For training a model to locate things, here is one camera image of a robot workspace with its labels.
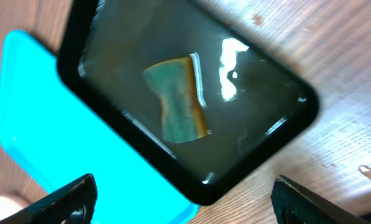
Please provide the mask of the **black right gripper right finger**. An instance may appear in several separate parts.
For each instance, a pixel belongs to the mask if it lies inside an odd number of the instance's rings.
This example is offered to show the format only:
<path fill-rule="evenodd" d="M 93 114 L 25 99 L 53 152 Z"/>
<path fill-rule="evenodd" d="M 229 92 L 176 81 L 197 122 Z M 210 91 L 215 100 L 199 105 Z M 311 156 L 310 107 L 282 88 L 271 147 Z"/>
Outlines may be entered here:
<path fill-rule="evenodd" d="M 369 224 L 371 213 L 355 216 L 290 178 L 275 178 L 271 201 L 279 224 Z"/>

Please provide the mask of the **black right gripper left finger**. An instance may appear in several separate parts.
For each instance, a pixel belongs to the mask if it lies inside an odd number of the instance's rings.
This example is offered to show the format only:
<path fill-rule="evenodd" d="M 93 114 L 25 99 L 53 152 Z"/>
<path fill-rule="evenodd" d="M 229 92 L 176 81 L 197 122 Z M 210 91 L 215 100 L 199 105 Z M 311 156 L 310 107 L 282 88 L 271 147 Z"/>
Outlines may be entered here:
<path fill-rule="evenodd" d="M 97 197 L 94 176 L 85 174 L 34 203 L 28 202 L 0 224 L 89 224 Z"/>

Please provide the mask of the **yellow-green plate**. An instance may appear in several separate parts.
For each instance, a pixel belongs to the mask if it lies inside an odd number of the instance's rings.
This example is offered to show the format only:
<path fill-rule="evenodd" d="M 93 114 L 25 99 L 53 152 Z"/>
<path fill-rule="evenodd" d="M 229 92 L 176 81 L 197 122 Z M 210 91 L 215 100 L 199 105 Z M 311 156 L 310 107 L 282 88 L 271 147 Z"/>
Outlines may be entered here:
<path fill-rule="evenodd" d="M 0 195 L 0 221 L 21 211 L 29 204 L 16 195 Z"/>

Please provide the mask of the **green yellow sponge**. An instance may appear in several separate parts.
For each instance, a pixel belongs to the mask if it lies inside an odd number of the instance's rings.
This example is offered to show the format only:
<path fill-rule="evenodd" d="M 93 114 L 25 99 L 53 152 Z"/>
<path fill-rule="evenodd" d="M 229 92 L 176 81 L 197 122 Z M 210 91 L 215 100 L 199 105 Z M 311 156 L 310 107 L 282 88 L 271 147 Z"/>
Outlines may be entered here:
<path fill-rule="evenodd" d="M 162 137 L 180 144 L 209 134 L 198 54 L 146 68 L 142 76 L 162 106 Z"/>

